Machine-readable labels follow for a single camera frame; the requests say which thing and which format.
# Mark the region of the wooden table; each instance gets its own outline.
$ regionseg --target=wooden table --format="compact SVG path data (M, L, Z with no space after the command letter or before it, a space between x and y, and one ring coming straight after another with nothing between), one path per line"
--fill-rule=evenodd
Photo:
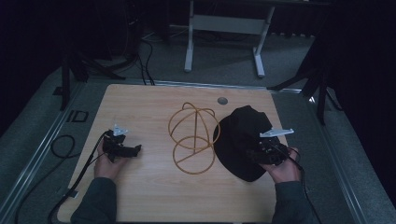
M228 104L220 105L220 97L227 98ZM116 122L130 130L126 134L125 146L143 146L138 157L127 164L117 180L117 221L271 221L276 193L274 182L268 174L248 183L232 175L217 158L213 166L200 175L188 175L176 167L173 161L176 143L169 135L168 122L186 102L213 109L218 120L230 115L237 107L251 105L256 110L265 112L274 128L282 128L271 93L266 90L110 85L70 186L75 182L100 135L113 129ZM207 123L211 132L216 122L208 119ZM180 126L183 126L181 129L185 134L193 132L193 122L186 120ZM286 144L283 136L280 140ZM202 153L205 162L211 160L212 150L206 151L207 153ZM202 165L194 157L186 161L186 164L189 169ZM59 220L70 220L92 179L93 165L77 187L77 198L70 198L61 206Z

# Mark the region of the hand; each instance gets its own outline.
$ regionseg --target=hand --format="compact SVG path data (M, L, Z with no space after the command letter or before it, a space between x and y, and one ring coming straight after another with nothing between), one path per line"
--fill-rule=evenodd
M103 140L99 144L97 151L99 158L95 163L94 177L105 177L114 181L121 168L130 160L130 158L119 158L115 159L114 163L111 162L106 155L103 155Z
M293 149L289 148L289 154L292 159L296 160L298 149L295 147ZM264 164L260 164L260 166L268 172L276 184L289 181L300 181L301 179L300 170L296 164L289 159L286 159L278 166Z

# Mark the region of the white stand leg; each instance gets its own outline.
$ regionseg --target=white stand leg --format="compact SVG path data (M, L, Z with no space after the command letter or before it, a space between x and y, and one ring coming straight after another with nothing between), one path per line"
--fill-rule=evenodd
M254 62L256 63L257 76L259 77L265 77L264 66L262 65L261 53L262 53L262 46L264 45L265 37L267 37L268 29L271 24L272 16L274 15L274 11L275 11L275 7L270 7L265 23L262 26L262 33L261 33L259 45L257 46L257 48L253 48Z
M184 62L184 71L190 72L192 69L192 54L194 50L194 43L192 41L193 35L193 20L194 20L194 1L190 1L190 19L189 19L189 44L186 52L186 62Z

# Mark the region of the gray carpet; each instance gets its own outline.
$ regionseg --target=gray carpet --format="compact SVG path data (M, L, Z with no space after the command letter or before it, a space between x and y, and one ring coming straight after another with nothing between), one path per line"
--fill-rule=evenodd
M294 76L312 43L312 39L304 37L269 36L262 53L266 77L258 78L251 52L251 47L257 43L256 37L221 43L208 42L209 37L198 34L195 38L190 73L183 71L187 44L184 34L172 37L170 43L158 41L154 35L146 37L153 46L148 70L157 85L179 82L180 85L201 83L243 87L273 86ZM149 45L143 43L140 52L142 59L146 60ZM60 96L52 95L55 87L61 84L60 70L47 78L20 117L0 139L0 150L3 154L7 152L7 156L0 159L1 202L7 200L13 186L18 184L22 169L40 148L40 144L43 144L42 139L49 134L48 130L56 130L55 135L72 134L76 138L77 153L85 143L106 86L110 83L143 84L138 64L121 69L118 73L127 79L116 81L92 74L88 83L73 81L75 101L64 112L59 111ZM300 89L303 85L304 80L290 87ZM323 127L315 117L315 105L295 91L274 93L274 100L282 125L295 130L294 134L287 136L288 142L301 150L308 195L318 210L322 223L396 223L395 210L345 114L335 110L332 105L326 105L327 125ZM67 122L72 111L89 112L87 121ZM62 126L51 127L55 120L62 120ZM55 144L60 154L68 151L69 146L68 139L61 139ZM45 159L36 174L32 174L32 182L24 184L29 189L60 161L50 152L43 153ZM77 160L66 160L33 191L21 208L19 223L46 222L50 209L62 197ZM7 209L2 207L1 214L5 210Z

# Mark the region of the black fabric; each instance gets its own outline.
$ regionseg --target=black fabric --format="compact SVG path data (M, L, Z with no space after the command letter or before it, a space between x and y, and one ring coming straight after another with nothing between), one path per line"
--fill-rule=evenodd
M220 162L232 174L247 182L260 178L265 170L248 158L247 150L258 149L260 133L272 128L265 113L246 105L236 108L230 116L220 121L219 126L220 134L216 128L213 136L216 138L219 134L214 149Z

